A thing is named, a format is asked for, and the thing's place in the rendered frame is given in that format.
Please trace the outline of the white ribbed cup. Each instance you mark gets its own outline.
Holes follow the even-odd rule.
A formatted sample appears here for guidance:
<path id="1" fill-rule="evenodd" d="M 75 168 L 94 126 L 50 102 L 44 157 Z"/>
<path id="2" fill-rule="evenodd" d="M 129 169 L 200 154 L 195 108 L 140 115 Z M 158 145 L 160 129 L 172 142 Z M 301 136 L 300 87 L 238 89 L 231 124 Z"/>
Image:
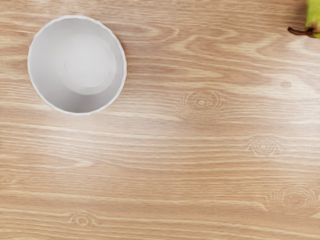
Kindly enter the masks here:
<path id="1" fill-rule="evenodd" d="M 119 97 L 127 60 L 121 42 L 103 23 L 65 15 L 34 36 L 27 70 L 46 104 L 65 114 L 84 116 L 104 110 Z"/>

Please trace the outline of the green pear with brown stem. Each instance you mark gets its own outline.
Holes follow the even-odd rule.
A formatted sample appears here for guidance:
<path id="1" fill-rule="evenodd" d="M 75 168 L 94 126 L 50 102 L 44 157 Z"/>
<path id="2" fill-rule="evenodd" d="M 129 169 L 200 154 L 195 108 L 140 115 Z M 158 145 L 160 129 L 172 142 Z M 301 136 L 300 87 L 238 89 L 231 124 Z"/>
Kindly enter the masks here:
<path id="1" fill-rule="evenodd" d="M 287 31 L 296 36 L 320 39 L 320 0 L 305 0 L 306 18 L 304 30 L 288 27 Z"/>

